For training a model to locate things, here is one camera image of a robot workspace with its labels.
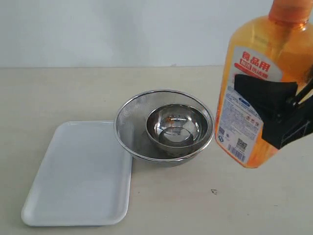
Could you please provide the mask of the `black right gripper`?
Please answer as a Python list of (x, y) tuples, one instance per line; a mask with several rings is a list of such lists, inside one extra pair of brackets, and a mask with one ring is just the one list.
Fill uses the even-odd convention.
[(234, 89), (257, 111), (264, 123), (262, 139), (276, 149), (313, 132), (313, 79), (298, 93), (296, 82), (273, 82), (237, 74)]

